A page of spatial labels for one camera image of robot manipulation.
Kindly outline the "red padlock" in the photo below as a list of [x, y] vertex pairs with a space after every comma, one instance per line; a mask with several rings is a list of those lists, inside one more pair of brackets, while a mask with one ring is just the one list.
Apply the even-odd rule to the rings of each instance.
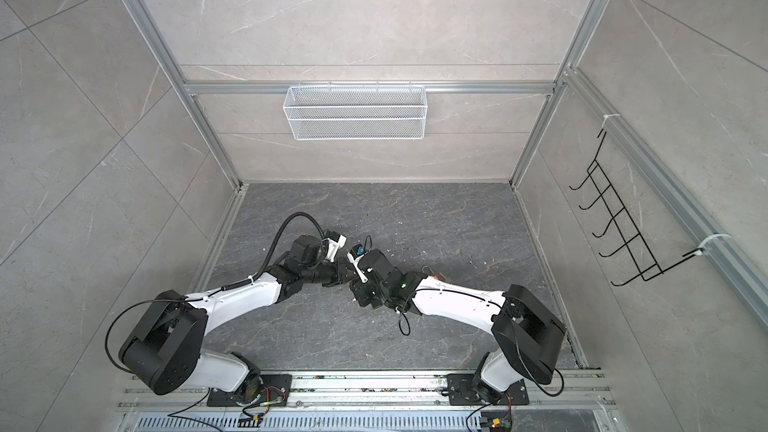
[[442, 274], [434, 271], [430, 266], [427, 266], [427, 265], [423, 266], [421, 268], [421, 272], [438, 281], [441, 281], [441, 282], [447, 281], [447, 279]]

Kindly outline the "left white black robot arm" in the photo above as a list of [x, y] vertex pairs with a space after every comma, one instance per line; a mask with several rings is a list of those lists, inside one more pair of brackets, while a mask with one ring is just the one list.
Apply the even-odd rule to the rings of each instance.
[[346, 237], [328, 231], [322, 239], [301, 235], [260, 275], [201, 293], [167, 290], [152, 300], [118, 352], [123, 368], [155, 394], [182, 386], [205, 387], [238, 405], [260, 399], [260, 369], [243, 355], [205, 350], [205, 336], [253, 310], [298, 293], [306, 283], [332, 287], [354, 272], [339, 255]]

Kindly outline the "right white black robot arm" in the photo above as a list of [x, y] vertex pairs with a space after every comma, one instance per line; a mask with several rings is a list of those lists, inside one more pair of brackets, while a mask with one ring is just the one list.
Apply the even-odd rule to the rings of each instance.
[[496, 404], [526, 380], [543, 390], [554, 376], [564, 379], [557, 361], [566, 326], [527, 288], [483, 291], [426, 272], [403, 272], [380, 250], [362, 245], [353, 246], [347, 260], [357, 275], [350, 282], [357, 303], [395, 311], [402, 335], [411, 333], [407, 315], [413, 313], [448, 318], [493, 337], [497, 348], [483, 356], [470, 382], [478, 400]]

